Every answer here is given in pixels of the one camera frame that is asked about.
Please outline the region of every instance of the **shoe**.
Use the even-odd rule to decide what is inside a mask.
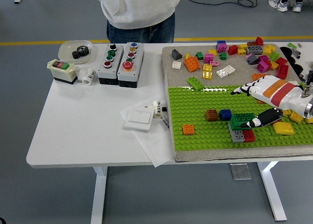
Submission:
[[[282,3],[281,0],[269,0],[268,4],[280,12],[286,12],[288,10],[287,8],[288,3],[287,2]]]
[[[290,2],[290,5],[292,7],[292,11],[294,12],[300,12],[302,7],[302,2],[296,2],[295,0],[292,0]]]

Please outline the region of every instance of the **control box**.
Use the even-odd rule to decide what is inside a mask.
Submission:
[[[75,64],[68,64],[59,60],[52,60],[48,62],[47,69],[51,70],[53,78],[57,81],[62,81],[73,85],[77,80],[75,72]]]
[[[118,69],[117,78],[121,87],[137,88],[144,57],[143,43],[128,42]]]
[[[117,71],[124,54],[122,45],[110,44],[106,47],[97,70],[99,82],[103,85],[118,85]]]

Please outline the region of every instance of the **table leg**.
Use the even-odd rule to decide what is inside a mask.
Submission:
[[[94,167],[97,174],[96,186],[94,189],[91,224],[102,224],[104,195],[107,183],[107,167]]]
[[[272,174],[270,172],[270,169],[277,163],[278,161],[258,162],[258,166],[275,220],[286,221],[287,218],[284,212],[284,208],[280,201]]]

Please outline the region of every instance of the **green lego baseplate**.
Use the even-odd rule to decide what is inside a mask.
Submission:
[[[256,99],[246,94],[230,93],[239,86],[209,86],[195,91],[192,87],[169,87],[174,145],[177,151],[232,149],[251,147],[271,147],[313,144],[313,124],[293,122],[288,116],[294,135],[278,135],[270,127],[254,128],[255,141],[251,143],[233,143],[228,129],[229,121],[205,119],[207,109],[230,109],[232,113],[254,113],[255,116],[271,108],[268,104],[258,104]],[[193,124],[194,135],[183,135],[182,126]]]

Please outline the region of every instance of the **yellow floor line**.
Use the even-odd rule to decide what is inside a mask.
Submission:
[[[191,38],[175,38],[175,42],[208,42],[208,41],[254,41],[256,37],[191,37]],[[263,40],[313,40],[313,36],[284,36],[284,37],[261,37]],[[0,46],[4,45],[60,45],[66,41],[37,41],[37,42],[0,42]],[[91,43],[110,43],[109,40],[90,40]]]

